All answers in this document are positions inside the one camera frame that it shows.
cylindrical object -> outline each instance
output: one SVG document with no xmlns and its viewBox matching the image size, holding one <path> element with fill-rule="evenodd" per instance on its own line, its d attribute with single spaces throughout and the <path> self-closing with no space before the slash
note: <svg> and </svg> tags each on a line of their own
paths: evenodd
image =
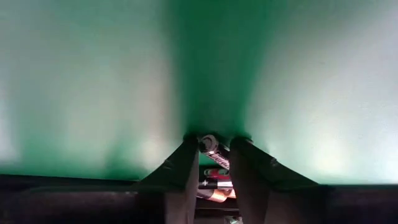
<svg viewBox="0 0 398 224">
<path fill-rule="evenodd" d="M 212 134 L 204 136 L 200 142 L 199 148 L 204 155 L 213 159 L 218 165 L 229 170 L 229 151 L 226 146 L 218 142 L 217 138 Z"/>
<path fill-rule="evenodd" d="M 236 198 L 234 189 L 224 190 L 224 194 L 225 194 L 225 196 L 227 196 L 229 198 Z"/>
<path fill-rule="evenodd" d="M 218 179 L 218 180 L 229 180 L 229 170 L 227 169 L 207 169 L 204 172 L 204 175 L 209 178 Z"/>
<path fill-rule="evenodd" d="M 217 189 L 198 189 L 197 197 L 220 203 L 227 199 L 224 192 Z"/>
<path fill-rule="evenodd" d="M 233 189 L 232 181 L 230 180 L 215 180 L 205 179 L 199 181 L 199 189 Z"/>
</svg>

green surface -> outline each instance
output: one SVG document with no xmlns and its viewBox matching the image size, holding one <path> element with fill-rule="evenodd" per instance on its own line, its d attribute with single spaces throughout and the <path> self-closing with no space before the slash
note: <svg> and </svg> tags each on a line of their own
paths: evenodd
<svg viewBox="0 0 398 224">
<path fill-rule="evenodd" d="M 0 1 L 0 172 L 141 179 L 197 131 L 320 183 L 398 183 L 397 10 Z"/>
</svg>

